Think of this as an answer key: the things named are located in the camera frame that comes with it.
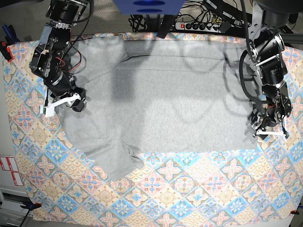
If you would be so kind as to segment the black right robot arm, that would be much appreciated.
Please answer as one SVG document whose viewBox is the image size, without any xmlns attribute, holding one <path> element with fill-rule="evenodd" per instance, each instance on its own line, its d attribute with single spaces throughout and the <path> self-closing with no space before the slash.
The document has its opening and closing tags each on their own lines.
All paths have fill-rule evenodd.
<svg viewBox="0 0 303 227">
<path fill-rule="evenodd" d="M 45 116 L 53 116 L 55 108 L 66 105 L 75 112 L 85 106 L 86 91 L 76 86 L 71 66 L 65 55 L 72 47 L 71 27 L 88 21 L 94 12 L 92 0 L 53 0 L 50 2 L 46 17 L 50 19 L 42 31 L 38 45 L 29 63 L 32 73 L 43 80 L 47 87 L 48 99 L 41 111 Z"/>
</svg>

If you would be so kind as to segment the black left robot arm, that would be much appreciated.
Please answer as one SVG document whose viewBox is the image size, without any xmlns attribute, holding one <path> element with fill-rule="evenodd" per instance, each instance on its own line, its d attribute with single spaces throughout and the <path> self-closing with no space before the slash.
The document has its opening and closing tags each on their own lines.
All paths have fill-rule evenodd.
<svg viewBox="0 0 303 227">
<path fill-rule="evenodd" d="M 284 7 L 269 0 L 255 0 L 252 3 L 252 21 L 249 24 L 246 10 L 242 10 L 247 49 L 239 63 L 241 87 L 247 98 L 257 104 L 257 112 L 252 117 L 254 137 L 265 139 L 268 135 L 289 137 L 286 119 L 292 111 L 284 76 L 287 67 L 282 57 L 285 44 L 279 29 L 285 26 L 290 16 Z M 245 86 L 243 64 L 248 56 L 250 63 L 260 78 L 265 100 L 252 96 Z"/>
</svg>

